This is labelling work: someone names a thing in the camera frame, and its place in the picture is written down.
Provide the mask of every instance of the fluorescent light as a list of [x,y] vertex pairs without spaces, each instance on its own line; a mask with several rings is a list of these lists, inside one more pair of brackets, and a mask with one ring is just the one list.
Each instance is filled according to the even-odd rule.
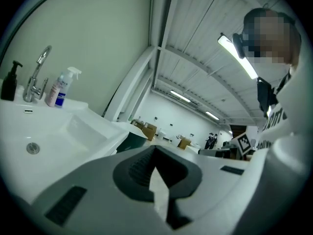
[[220,120],[218,117],[214,116],[212,113],[210,112],[205,112],[207,113],[209,116],[211,116],[212,118],[216,119],[216,120]]
[[268,107],[268,112],[266,112],[267,116],[269,117],[270,112],[272,111],[271,106]]
[[258,77],[258,74],[255,72],[254,68],[252,67],[251,63],[246,59],[239,58],[236,48],[234,47],[233,43],[224,35],[222,35],[218,42],[221,46],[223,46],[225,49],[227,49],[230,54],[232,54],[237,61],[244,67],[248,75],[251,77],[251,79],[255,79]]
[[185,98],[184,96],[182,95],[179,95],[178,93],[174,92],[174,91],[171,91],[172,94],[174,94],[175,96],[178,96],[180,97],[181,99],[185,100],[186,102],[190,103],[190,100]]

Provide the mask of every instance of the faucet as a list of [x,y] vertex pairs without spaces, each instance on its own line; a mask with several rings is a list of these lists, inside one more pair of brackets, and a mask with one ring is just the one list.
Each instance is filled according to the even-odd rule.
[[40,54],[37,60],[37,67],[35,68],[34,74],[29,78],[26,89],[24,90],[23,93],[23,99],[25,102],[28,103],[31,102],[34,96],[37,97],[39,100],[43,97],[45,86],[47,85],[48,82],[48,78],[44,80],[42,88],[39,89],[36,87],[37,75],[51,50],[52,46],[49,45]]

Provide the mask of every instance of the white spray nozzle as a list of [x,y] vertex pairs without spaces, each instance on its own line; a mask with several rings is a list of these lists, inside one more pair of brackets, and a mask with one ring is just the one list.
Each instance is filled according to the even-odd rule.
[[81,74],[81,70],[75,68],[75,67],[68,67],[68,70],[70,71],[70,77],[73,76],[73,74],[76,74],[77,80],[78,80],[78,74]]

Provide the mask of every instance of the cardboard box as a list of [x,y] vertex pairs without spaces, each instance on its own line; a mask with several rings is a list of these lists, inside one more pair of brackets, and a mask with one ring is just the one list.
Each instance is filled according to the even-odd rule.
[[131,122],[132,125],[138,127],[140,130],[142,129],[143,127],[143,122],[139,122],[138,120],[134,119],[132,122]]
[[144,135],[147,136],[148,140],[152,141],[153,137],[157,132],[157,127],[152,124],[145,123],[141,131],[143,132]]
[[182,138],[178,147],[184,150],[186,148],[186,146],[190,145],[190,144],[191,144],[191,140],[186,139],[186,138]]

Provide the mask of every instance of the white sink basin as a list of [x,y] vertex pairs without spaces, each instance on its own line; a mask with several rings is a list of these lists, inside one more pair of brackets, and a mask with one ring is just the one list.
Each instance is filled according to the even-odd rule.
[[[30,204],[75,168],[112,154],[128,135],[87,103],[66,99],[62,109],[52,108],[43,99],[24,102],[22,92],[14,102],[0,99],[0,165],[8,189]],[[27,152],[31,142],[39,153]]]

